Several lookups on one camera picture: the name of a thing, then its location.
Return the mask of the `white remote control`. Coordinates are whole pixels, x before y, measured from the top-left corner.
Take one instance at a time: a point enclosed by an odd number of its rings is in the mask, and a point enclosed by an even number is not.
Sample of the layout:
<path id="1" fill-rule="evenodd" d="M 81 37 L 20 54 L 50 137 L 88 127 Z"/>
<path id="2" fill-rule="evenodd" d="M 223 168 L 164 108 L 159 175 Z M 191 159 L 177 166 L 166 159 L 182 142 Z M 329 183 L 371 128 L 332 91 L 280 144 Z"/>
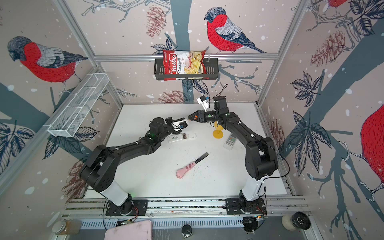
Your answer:
<path id="1" fill-rule="evenodd" d="M 167 140 L 169 143 L 175 143 L 175 142 L 186 140 L 187 138 L 188 138 L 188 136 L 185 133 L 183 133 L 183 134 L 179 134 L 179 135 L 168 136 Z"/>

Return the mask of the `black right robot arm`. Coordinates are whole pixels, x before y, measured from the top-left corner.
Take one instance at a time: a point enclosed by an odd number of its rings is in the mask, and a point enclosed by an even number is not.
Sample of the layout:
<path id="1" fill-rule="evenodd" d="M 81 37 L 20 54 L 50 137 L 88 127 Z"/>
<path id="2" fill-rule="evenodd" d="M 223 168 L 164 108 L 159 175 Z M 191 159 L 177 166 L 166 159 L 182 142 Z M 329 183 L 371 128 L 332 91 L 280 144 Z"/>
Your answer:
<path id="1" fill-rule="evenodd" d="M 198 123 L 218 123 L 225 130 L 233 134 L 246 150 L 245 167 L 249 178 L 240 191 L 238 206 L 245 214 L 255 211 L 267 215 L 267 202 L 261 194 L 266 180 L 273 179 L 273 173 L 278 170 L 279 151 L 274 147 L 274 141 L 269 137 L 262 137 L 247 127 L 237 114 L 230 112 L 225 96 L 213 98 L 214 110 L 209 111 L 210 98 L 201 96 L 198 103 L 202 110 L 190 114 L 188 119 Z"/>

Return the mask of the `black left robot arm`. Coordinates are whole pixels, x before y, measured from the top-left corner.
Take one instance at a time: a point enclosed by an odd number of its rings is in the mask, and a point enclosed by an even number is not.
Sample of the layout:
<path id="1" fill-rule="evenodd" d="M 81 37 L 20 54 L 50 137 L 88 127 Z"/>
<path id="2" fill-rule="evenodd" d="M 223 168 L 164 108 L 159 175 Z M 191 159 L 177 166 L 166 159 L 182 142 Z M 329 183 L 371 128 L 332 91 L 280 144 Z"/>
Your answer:
<path id="1" fill-rule="evenodd" d="M 104 196 L 121 215 L 128 215 L 135 208 L 132 196 L 116 182 L 120 164 L 157 151 L 170 135 L 178 135 L 188 124 L 185 118 L 154 118 L 149 130 L 137 141 L 116 147 L 97 146 L 82 166 L 79 176 L 97 193 Z"/>

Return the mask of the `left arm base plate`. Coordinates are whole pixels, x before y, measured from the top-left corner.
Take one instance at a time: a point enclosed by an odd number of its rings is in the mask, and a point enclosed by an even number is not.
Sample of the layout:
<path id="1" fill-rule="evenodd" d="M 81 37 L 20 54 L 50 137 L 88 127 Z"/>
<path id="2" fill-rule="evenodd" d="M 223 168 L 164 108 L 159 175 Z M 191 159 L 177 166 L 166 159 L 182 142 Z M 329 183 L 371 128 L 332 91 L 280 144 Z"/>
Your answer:
<path id="1" fill-rule="evenodd" d="M 145 216 L 148 203 L 148 200 L 127 199 L 121 206 L 117 206 L 108 201 L 105 215 L 107 217 Z"/>

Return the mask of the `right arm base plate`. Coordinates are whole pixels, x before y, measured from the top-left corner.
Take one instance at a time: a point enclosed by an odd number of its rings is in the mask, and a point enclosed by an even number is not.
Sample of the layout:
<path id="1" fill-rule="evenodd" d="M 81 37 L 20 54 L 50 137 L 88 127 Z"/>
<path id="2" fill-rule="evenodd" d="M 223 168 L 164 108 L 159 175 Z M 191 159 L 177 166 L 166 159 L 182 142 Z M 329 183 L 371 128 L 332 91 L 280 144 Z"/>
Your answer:
<path id="1" fill-rule="evenodd" d="M 254 201 L 246 201 L 243 197 L 238 199 L 225 199 L 222 206 L 228 215 L 265 215 L 267 207 L 262 198 Z"/>

